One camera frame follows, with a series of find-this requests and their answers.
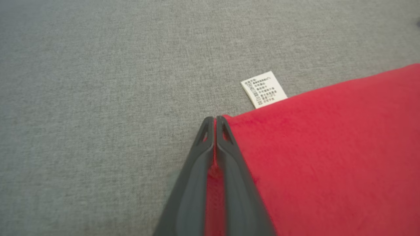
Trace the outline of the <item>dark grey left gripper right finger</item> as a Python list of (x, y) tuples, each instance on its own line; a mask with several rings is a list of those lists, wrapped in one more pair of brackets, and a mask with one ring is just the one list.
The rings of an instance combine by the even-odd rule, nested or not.
[(227, 119), (216, 118), (216, 151), (222, 167), (227, 236), (276, 235)]

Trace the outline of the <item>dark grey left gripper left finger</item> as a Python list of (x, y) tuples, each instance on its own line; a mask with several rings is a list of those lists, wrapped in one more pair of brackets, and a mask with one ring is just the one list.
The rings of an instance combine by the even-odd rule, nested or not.
[(198, 130), (153, 235), (204, 235), (207, 175), (213, 164), (214, 143), (214, 118), (206, 117)]

